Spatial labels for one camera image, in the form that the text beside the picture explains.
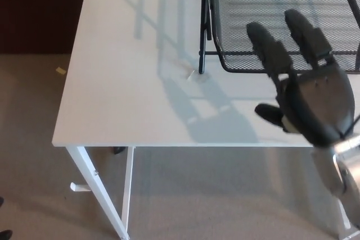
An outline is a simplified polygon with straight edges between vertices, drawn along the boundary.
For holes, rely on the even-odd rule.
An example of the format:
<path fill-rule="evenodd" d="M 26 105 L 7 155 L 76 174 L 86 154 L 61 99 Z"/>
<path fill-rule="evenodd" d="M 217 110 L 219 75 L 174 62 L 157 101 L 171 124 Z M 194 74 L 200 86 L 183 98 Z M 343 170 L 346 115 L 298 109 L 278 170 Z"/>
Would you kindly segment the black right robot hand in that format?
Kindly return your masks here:
<path fill-rule="evenodd" d="M 352 86 L 320 28 L 295 9 L 285 11 L 285 22 L 311 69 L 297 74 L 284 44 L 262 24 L 248 23 L 247 35 L 276 87 L 278 103 L 260 103 L 254 111 L 285 133 L 300 133 L 311 145 L 327 148 L 353 134 L 358 119 Z"/>

